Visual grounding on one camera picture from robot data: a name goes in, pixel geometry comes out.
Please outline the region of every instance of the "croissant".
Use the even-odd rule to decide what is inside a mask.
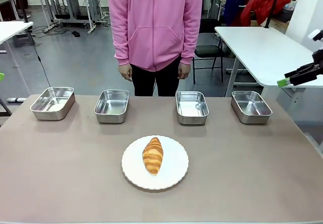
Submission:
[[[143,163],[147,171],[152,175],[157,175],[162,165],[164,151],[158,138],[153,138],[145,147],[142,153]]]

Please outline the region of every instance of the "pink hoodie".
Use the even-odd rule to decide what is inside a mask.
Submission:
[[[159,71],[179,55],[190,64],[202,0],[109,0],[115,58]]]

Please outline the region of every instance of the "beige tabletop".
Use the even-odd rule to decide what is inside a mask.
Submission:
[[[0,221],[307,222],[323,220],[323,160],[277,103],[265,126],[239,122],[229,98],[207,98],[205,126],[181,126],[173,98],[130,98],[126,121],[101,125],[98,96],[66,118],[37,121],[29,97],[0,128]],[[166,191],[121,171],[134,140],[164,135],[186,149],[187,176]]]

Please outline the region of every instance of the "metal container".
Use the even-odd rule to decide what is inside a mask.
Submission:
[[[205,97],[201,92],[176,93],[178,121],[182,125],[204,125],[209,114]]]
[[[273,114],[260,94],[254,91],[232,92],[231,105],[244,124],[265,124]]]
[[[74,101],[73,88],[50,87],[36,99],[30,110],[39,120],[59,121],[65,118]]]
[[[101,93],[94,108],[100,123],[123,123],[126,120],[129,91],[109,89]]]

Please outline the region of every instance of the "red jacket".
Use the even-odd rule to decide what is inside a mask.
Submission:
[[[286,4],[290,3],[291,0],[277,0],[274,14],[278,13]],[[250,14],[251,11],[255,11],[257,16],[258,25],[266,20],[271,8],[273,6],[274,0],[251,0],[244,8],[241,14],[241,25],[250,26]]]

